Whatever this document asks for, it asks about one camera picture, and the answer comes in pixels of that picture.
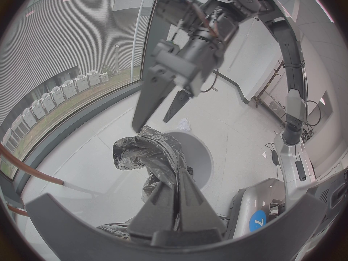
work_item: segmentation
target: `brown railing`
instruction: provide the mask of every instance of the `brown railing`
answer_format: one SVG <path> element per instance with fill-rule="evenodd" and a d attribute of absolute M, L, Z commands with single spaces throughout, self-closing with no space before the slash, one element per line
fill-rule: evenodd
<path fill-rule="evenodd" d="M 14 166 L 18 167 L 20 170 L 23 170 L 25 173 L 28 173 L 31 176 L 34 176 L 34 177 L 37 177 L 39 179 L 42 179 L 42 180 L 45 180 L 47 182 L 51 182 L 54 184 L 58 184 L 58 185 L 64 184 L 63 180 L 46 175 L 45 173 L 37 171 L 36 169 L 33 169 L 30 166 L 26 165 L 25 163 L 21 162 L 14 155 L 12 155 L 2 144 L 0 144 L 0 156 L 1 155 L 5 159 L 7 159 L 10 163 L 12 163 Z"/>
<path fill-rule="evenodd" d="M 28 216 L 28 213 L 27 213 L 26 211 L 17 209 L 17 208 L 12 207 L 12 206 L 10 206 L 10 205 L 8 205 L 8 204 L 7 204 L 7 207 L 8 207 L 8 209 L 9 209 L 10 211 L 14 212 L 15 214 Z"/>

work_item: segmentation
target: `grass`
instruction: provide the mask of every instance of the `grass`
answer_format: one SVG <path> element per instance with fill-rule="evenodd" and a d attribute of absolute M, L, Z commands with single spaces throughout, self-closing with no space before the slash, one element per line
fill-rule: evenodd
<path fill-rule="evenodd" d="M 131 69 L 122 70 L 119 74 L 109 77 L 109 80 L 105 83 L 93 86 L 88 90 L 73 96 L 68 101 L 56 107 L 49 114 L 44 116 L 33 128 L 27 133 L 27 135 L 19 142 L 13 155 L 20 160 L 23 160 L 25 155 L 31 150 L 31 148 L 37 143 L 37 141 L 57 123 L 62 121 L 64 117 L 69 115 L 72 111 L 79 108 L 82 104 L 97 98 L 102 93 L 120 88 L 130 83 Z M 140 77 L 140 67 L 134 67 L 133 70 L 134 80 Z M 4 161 L 1 161 L 0 170 L 4 172 L 11 179 L 14 177 L 17 170 L 13 165 L 9 165 Z"/>

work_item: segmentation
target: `ceiling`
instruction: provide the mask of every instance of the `ceiling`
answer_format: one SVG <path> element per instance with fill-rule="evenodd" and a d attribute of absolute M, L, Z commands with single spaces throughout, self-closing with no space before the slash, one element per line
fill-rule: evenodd
<path fill-rule="evenodd" d="M 278 0 L 283 5 L 289 0 Z M 336 91 L 343 137 L 348 143 L 348 50 L 336 25 L 315 0 L 300 0 L 296 24 L 320 55 Z"/>

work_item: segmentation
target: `gray building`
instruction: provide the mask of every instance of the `gray building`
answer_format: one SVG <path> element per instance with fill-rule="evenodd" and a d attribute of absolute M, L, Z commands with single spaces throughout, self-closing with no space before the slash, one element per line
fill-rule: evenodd
<path fill-rule="evenodd" d="M 90 70 L 130 68 L 137 13 L 115 0 L 28 0 L 0 48 L 0 140 L 26 107 L 54 86 Z M 140 65 L 148 17 L 141 16 L 134 65 Z"/>

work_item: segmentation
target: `blue sticker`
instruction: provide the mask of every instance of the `blue sticker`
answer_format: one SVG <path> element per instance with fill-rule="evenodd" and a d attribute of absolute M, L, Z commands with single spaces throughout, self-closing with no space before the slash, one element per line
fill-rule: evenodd
<path fill-rule="evenodd" d="M 266 214 L 263 210 L 256 211 L 250 218 L 249 229 L 253 232 L 266 224 Z"/>

